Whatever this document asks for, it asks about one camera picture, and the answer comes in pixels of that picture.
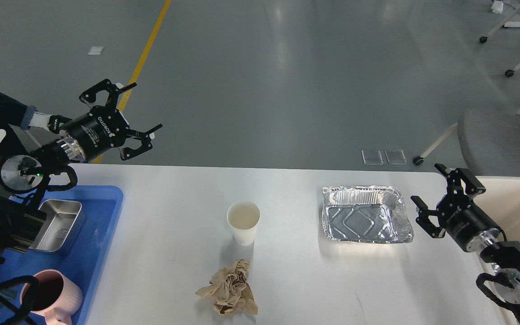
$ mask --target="aluminum foil tray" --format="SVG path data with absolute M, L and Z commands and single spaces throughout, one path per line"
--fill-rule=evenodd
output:
M 413 227 L 400 192 L 391 186 L 322 189 L 322 227 L 333 241 L 409 243 Z

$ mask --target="brown crumpled paper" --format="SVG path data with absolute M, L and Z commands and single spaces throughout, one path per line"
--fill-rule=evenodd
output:
M 233 314 L 238 309 L 257 315 L 258 306 L 254 301 L 252 290 L 246 283 L 246 274 L 250 261 L 238 260 L 229 267 L 225 267 L 210 280 L 210 286 L 201 288 L 196 294 L 204 298 L 211 294 L 215 299 L 214 310 L 221 315 Z

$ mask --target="stainless steel container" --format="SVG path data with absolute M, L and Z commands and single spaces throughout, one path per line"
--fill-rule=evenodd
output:
M 81 203 L 50 199 L 43 202 L 39 210 L 45 212 L 47 218 L 29 248 L 67 255 L 85 221 Z

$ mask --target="pink mug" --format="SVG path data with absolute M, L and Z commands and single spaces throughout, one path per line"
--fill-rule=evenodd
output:
M 72 325 L 72 315 L 78 311 L 83 294 L 81 289 L 56 269 L 45 269 L 36 273 L 39 293 L 31 312 L 45 317 L 47 325 Z M 21 289 L 20 303 L 27 294 L 30 284 Z

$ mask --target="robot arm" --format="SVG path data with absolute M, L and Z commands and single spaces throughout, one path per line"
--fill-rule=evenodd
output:
M 417 224 L 433 238 L 443 238 L 447 232 L 463 251 L 476 251 L 485 263 L 496 264 L 495 275 L 482 273 L 477 277 L 477 287 L 497 305 L 510 310 L 520 323 L 520 242 L 507 241 L 501 227 L 475 205 L 473 199 L 484 193 L 485 187 L 468 169 L 450 170 L 442 164 L 435 167 L 446 177 L 446 195 L 435 210 L 412 196 Z M 436 216 L 439 226 L 429 216 Z M 504 241 L 497 239 L 501 233 Z M 493 282 L 499 296 L 485 282 Z
M 70 163 L 88 163 L 111 148 L 121 150 L 122 160 L 152 149 L 153 132 L 163 127 L 162 124 L 147 132 L 132 130 L 116 108 L 119 95 L 134 86 L 135 83 L 120 88 L 108 79 L 99 82 L 80 96 L 90 106 L 90 111 L 60 126 L 59 140 L 27 155 L 0 157 L 0 183 L 4 188 L 13 194 L 31 192 L 25 197 L 18 197 L 22 202 L 0 196 L 0 264 L 4 262 L 1 257 L 4 249 L 25 252 L 37 237 L 46 220 L 45 214 L 38 210 L 45 192 L 68 190 L 77 185 L 78 177 Z M 92 107 L 90 103 L 95 102 L 95 95 L 103 90 L 109 94 L 107 102 L 104 106 Z M 128 138 L 140 140 L 141 145 L 136 149 L 121 148 Z M 70 181 L 59 186 L 49 185 L 51 175 L 60 173 L 66 173 Z M 32 276 L 20 276 L 0 283 L 0 291 L 22 283 L 30 283 L 34 287 L 38 284 Z M 37 290 L 29 292 L 33 297 L 26 296 L 19 308 L 0 297 L 0 302 L 14 312 L 6 324 L 19 324 L 23 320 L 34 324 L 26 317 Z

